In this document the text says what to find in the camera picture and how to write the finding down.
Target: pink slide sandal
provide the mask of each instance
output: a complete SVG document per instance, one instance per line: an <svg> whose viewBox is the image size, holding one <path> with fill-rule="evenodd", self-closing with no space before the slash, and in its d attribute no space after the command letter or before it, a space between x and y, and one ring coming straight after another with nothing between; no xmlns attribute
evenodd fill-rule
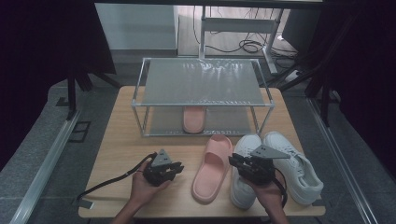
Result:
<svg viewBox="0 0 396 224"><path fill-rule="evenodd" d="M213 135L206 144L201 167L192 182L192 196L201 203L211 203L219 193L233 154L233 144L223 134Z"/></svg>
<svg viewBox="0 0 396 224"><path fill-rule="evenodd" d="M183 108L183 129L186 133L200 133L205 127L206 106L189 105Z"/></svg>

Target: wooden table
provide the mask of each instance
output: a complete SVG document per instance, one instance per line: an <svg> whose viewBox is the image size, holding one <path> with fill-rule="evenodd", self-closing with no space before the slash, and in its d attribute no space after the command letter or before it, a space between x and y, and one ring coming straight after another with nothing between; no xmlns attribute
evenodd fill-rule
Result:
<svg viewBox="0 0 396 224"><path fill-rule="evenodd" d="M293 145L303 152L297 133L290 119L282 95L270 89L276 107L262 134L270 131L283 133ZM135 167L144 157L164 148L172 161L181 161L183 172L173 183L161 191L150 204L143 207L135 217L262 217L267 216L256 202L247 211L235 207L230 199L231 170L224 179L219 195L213 203L204 205L191 196L191 184L204 156L205 145L210 136L142 137L137 127L131 101L134 87L122 87L108 122L87 189L108 179L123 175ZM241 136L231 136L235 146ZM92 209L79 208L81 217L114 217L129 199L132 178L105 186L84 198L94 202ZM321 216L324 206L303 206L291 197L284 208L287 216Z"/></svg>

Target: clear acrylic shelf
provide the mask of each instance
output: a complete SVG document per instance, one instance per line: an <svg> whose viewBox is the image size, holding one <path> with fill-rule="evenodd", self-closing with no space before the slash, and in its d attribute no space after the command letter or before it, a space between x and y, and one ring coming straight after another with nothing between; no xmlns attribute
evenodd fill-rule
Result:
<svg viewBox="0 0 396 224"><path fill-rule="evenodd" d="M183 131L183 107L189 105L206 107L201 133ZM132 100L143 136L261 133L274 107L254 59L145 58ZM256 108L264 108L263 120Z"/></svg>

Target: white wall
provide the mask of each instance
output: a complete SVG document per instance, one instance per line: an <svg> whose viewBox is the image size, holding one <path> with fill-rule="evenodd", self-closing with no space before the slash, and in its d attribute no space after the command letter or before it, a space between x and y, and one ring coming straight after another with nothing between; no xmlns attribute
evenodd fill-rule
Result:
<svg viewBox="0 0 396 224"><path fill-rule="evenodd" d="M95 5L110 50L177 49L177 7Z"/></svg>

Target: white sneaker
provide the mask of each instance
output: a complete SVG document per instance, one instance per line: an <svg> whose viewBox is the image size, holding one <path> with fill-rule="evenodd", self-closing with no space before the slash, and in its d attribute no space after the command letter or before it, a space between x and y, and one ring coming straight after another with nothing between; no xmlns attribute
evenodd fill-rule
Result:
<svg viewBox="0 0 396 224"><path fill-rule="evenodd" d="M300 204L311 204L323 189L311 162L281 133L270 132L262 143L290 155L289 159L276 159L274 166L286 178L291 197Z"/></svg>
<svg viewBox="0 0 396 224"><path fill-rule="evenodd" d="M250 152L262 145L262 140L257 134L248 134L243 136L236 144L234 153L243 157L250 157ZM238 169L233 167L233 183L231 184L231 201L241 209L249 209L256 200L256 193L246 184L240 175Z"/></svg>

